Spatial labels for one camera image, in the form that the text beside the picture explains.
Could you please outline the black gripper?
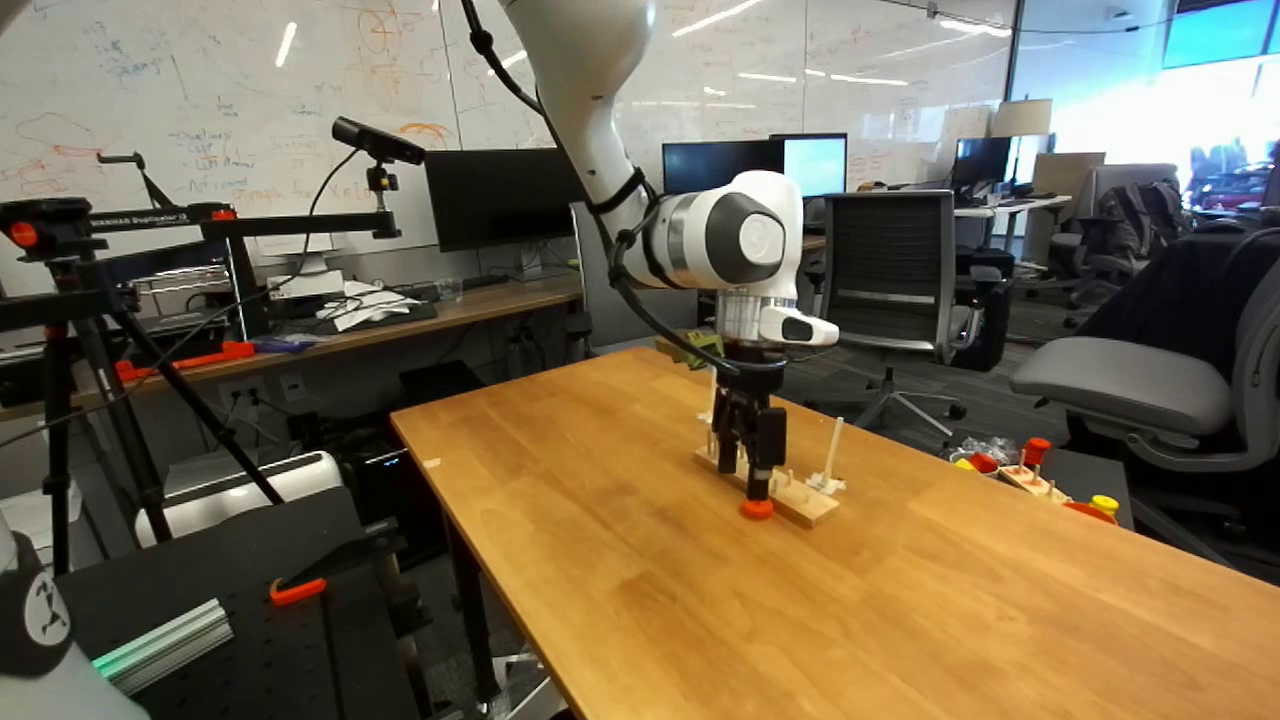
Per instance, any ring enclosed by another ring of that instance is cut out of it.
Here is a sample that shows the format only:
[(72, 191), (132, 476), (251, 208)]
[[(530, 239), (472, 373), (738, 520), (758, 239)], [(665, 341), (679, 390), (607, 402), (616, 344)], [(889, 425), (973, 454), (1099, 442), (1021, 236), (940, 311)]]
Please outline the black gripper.
[(713, 438), (716, 438), (716, 468), (726, 476), (738, 471), (738, 410), (761, 410), (749, 425), (749, 502), (766, 503), (773, 468), (790, 454), (790, 416), (782, 410), (766, 410), (770, 397), (784, 386), (790, 358), (773, 348), (727, 348), (727, 369), (716, 376), (713, 404)]

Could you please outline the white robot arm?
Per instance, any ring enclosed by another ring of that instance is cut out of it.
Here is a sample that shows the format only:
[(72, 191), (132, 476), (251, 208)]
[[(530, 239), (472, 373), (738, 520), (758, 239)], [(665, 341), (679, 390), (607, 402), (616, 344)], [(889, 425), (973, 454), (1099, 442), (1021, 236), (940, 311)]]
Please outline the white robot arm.
[(800, 308), (803, 202), (773, 170), (716, 189), (668, 191), (621, 134), (626, 86), (648, 58), (655, 0), (502, 0), (531, 78), (542, 117), (567, 158), (599, 229), (614, 289), (716, 296), (716, 464), (749, 461), (746, 507), (773, 507), (773, 471), (790, 454), (790, 416), (773, 404), (790, 348), (834, 348), (840, 329)]

